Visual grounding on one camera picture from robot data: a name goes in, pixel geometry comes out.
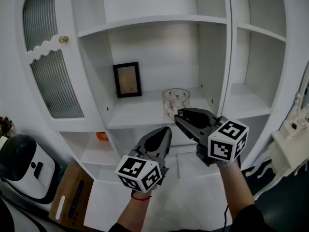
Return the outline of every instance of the door knob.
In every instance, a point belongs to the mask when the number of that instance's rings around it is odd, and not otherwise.
[[[69,40],[68,36],[60,36],[59,37],[59,43],[64,43],[67,42]]]

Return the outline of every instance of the black sleeve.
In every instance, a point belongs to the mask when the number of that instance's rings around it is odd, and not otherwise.
[[[242,209],[236,216],[230,232],[275,232],[265,222],[262,213],[254,204]]]
[[[121,226],[119,223],[116,223],[108,232],[131,232],[127,230],[125,227]]]

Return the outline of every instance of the ribbed glass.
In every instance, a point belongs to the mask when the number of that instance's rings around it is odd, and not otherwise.
[[[32,72],[53,118],[81,118],[84,114],[72,88],[62,51],[51,51],[31,64]]]
[[[23,9],[27,51],[58,34],[55,0],[26,0]]]

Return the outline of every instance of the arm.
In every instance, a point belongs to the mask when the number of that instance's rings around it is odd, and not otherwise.
[[[150,195],[151,191],[147,193],[135,192],[133,197],[137,199],[145,199]],[[131,198],[117,223],[132,232],[140,232],[143,227],[149,201],[150,199],[140,201]]]
[[[228,207],[234,220],[243,208],[254,204],[254,199],[236,161],[227,168],[220,169],[220,173]]]

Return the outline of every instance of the cable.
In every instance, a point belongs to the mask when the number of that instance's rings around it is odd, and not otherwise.
[[[241,168],[240,155],[238,155],[238,157],[237,157],[237,164],[238,164],[239,169],[240,169]],[[226,209],[224,211],[224,227],[222,229],[222,232],[224,232],[224,230],[226,228],[226,223],[227,223],[226,213],[227,213],[227,210],[228,210],[228,205],[226,206]]]

